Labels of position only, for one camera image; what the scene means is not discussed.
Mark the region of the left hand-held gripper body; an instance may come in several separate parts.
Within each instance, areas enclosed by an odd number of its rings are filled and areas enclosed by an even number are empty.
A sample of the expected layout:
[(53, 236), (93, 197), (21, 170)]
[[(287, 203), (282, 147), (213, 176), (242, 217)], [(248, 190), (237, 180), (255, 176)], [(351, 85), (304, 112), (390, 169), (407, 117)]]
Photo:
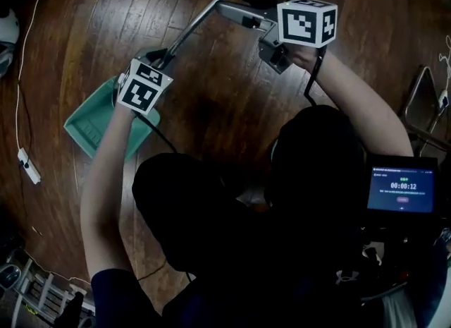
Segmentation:
[(116, 101), (140, 114), (148, 114), (173, 79), (138, 59), (132, 59), (118, 77)]

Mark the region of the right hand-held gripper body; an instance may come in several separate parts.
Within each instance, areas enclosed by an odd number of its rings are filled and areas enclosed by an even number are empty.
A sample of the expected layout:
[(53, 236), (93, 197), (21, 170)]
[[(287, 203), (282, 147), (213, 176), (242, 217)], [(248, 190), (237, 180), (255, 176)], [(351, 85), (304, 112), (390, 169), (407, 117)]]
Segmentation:
[(335, 40), (338, 6), (320, 0), (289, 0), (276, 6), (275, 20), (267, 20), (259, 39), (259, 56), (275, 72), (291, 64), (288, 45), (311, 47), (323, 56)]

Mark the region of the person's right hand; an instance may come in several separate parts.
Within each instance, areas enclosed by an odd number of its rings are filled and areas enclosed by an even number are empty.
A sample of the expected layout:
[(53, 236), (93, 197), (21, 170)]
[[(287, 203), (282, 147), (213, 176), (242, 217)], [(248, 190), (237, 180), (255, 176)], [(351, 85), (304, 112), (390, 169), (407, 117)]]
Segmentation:
[(292, 62), (309, 73), (314, 69), (317, 56), (318, 49), (301, 45), (295, 45), (290, 52)]

